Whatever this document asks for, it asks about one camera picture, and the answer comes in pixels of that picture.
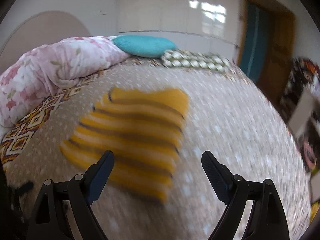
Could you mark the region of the yellow striped knit sweater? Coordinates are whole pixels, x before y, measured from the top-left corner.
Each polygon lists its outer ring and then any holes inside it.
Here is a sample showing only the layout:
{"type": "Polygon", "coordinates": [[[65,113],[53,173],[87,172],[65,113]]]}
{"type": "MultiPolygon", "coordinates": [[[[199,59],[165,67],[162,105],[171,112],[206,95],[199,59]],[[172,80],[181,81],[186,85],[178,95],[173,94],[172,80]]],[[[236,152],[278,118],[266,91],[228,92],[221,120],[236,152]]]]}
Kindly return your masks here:
{"type": "Polygon", "coordinates": [[[106,151],[114,155],[109,177],[141,197],[167,201],[182,147],[189,98],[177,88],[151,92],[112,88],[85,114],[61,153],[87,169],[106,151]]]}

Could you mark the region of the geometric patterned fleece blanket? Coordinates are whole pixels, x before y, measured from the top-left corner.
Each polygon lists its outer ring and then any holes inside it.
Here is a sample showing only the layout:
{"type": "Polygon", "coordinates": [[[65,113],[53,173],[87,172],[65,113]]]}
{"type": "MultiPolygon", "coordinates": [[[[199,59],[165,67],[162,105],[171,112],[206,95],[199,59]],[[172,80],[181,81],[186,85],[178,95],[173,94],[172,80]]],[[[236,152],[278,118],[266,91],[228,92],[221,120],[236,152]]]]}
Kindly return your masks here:
{"type": "Polygon", "coordinates": [[[1,162],[6,169],[27,146],[33,135],[66,101],[78,94],[82,88],[106,74],[106,70],[83,77],[69,89],[59,90],[54,96],[45,98],[31,113],[18,121],[14,128],[4,134],[1,140],[1,162]]]}

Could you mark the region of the beige white-dotted bedspread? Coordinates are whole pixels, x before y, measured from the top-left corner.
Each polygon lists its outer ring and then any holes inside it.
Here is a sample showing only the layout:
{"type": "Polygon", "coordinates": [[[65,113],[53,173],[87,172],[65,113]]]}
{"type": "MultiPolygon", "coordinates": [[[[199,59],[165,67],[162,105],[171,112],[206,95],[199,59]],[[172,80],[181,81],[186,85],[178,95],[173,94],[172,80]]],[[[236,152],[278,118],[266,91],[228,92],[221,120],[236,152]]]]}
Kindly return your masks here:
{"type": "Polygon", "coordinates": [[[263,93],[236,68],[221,74],[128,59],[106,71],[64,102],[5,169],[11,185],[34,183],[22,201],[26,216],[46,179],[69,180],[80,172],[59,146],[105,93],[115,87],[144,92],[177,88],[187,94],[189,109],[168,200],[159,204],[107,184],[92,206],[107,237],[207,239],[225,209],[201,166],[207,150],[246,180],[273,180],[290,238],[303,235],[311,211],[309,178],[295,140],[263,93]]]}

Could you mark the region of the cluttered side shelf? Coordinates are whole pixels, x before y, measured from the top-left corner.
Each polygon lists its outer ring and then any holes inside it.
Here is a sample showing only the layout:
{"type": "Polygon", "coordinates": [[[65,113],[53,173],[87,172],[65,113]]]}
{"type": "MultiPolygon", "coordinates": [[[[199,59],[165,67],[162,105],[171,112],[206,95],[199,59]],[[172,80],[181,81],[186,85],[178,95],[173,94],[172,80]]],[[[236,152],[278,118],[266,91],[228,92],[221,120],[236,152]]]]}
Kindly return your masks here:
{"type": "Polygon", "coordinates": [[[319,65],[306,57],[291,63],[281,114],[308,172],[319,170],[319,65]]]}

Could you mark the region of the pink floral quilt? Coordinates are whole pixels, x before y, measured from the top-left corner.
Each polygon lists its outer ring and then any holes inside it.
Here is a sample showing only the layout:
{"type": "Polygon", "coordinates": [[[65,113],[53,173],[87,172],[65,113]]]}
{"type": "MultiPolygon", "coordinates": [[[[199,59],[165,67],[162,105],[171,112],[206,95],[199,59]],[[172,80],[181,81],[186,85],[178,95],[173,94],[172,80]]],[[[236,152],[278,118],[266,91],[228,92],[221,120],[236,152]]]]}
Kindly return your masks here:
{"type": "Polygon", "coordinates": [[[110,37],[72,37],[24,53],[1,74],[1,127],[13,127],[48,96],[128,57],[110,37]]]}

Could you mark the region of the brown wooden door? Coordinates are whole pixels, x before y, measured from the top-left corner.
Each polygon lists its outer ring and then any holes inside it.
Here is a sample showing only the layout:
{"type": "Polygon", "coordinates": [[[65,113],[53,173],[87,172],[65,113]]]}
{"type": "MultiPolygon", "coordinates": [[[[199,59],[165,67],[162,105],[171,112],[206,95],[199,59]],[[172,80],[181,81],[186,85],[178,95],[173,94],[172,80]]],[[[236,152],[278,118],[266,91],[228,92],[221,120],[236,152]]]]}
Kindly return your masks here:
{"type": "Polygon", "coordinates": [[[274,106],[289,79],[295,16],[277,0],[244,0],[238,66],[274,106]]]}

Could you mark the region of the green white patterned pillow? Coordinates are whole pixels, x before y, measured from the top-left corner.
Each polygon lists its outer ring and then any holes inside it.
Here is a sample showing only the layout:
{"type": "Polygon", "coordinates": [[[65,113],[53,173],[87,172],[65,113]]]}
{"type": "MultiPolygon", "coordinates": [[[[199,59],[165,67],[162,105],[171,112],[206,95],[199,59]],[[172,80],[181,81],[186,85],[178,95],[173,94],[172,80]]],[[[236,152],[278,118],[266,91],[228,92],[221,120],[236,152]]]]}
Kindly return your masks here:
{"type": "Polygon", "coordinates": [[[166,50],[161,56],[163,66],[167,68],[195,68],[225,72],[231,63],[229,60],[213,53],[197,53],[188,50],[166,50]]]}

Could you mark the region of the teal pillow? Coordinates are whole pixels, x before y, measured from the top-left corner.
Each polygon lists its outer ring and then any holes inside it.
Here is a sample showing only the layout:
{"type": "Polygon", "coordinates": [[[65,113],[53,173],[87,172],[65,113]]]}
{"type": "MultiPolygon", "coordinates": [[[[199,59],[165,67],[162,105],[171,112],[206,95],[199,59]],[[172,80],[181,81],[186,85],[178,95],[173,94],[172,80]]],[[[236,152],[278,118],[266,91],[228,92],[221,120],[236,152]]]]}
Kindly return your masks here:
{"type": "Polygon", "coordinates": [[[113,43],[128,54],[147,58],[161,57],[166,50],[177,48],[167,38],[148,35],[122,35],[114,38],[113,43]]]}

